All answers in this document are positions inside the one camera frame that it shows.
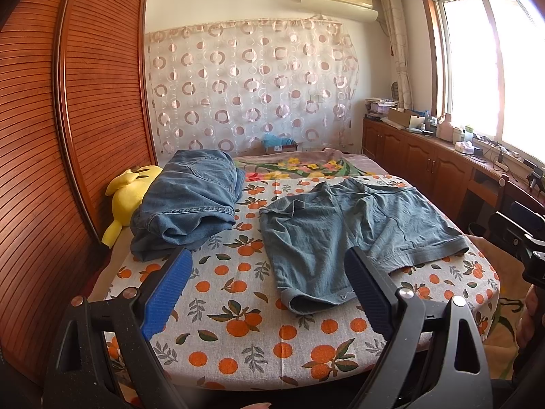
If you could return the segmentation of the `person's right hand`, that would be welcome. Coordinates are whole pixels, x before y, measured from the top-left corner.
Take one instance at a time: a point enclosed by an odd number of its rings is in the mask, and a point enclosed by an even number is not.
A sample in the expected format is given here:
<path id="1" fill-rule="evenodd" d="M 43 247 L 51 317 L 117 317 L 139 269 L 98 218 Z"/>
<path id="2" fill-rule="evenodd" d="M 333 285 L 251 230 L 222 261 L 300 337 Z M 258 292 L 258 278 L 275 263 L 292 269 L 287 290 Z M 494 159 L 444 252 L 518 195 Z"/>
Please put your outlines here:
<path id="1" fill-rule="evenodd" d="M 535 286 L 531 285 L 525 297 L 522 315 L 516 325 L 516 343 L 519 349 L 524 349 L 532 339 L 536 324 L 535 315 L 537 313 L 539 299 L 535 291 Z"/>

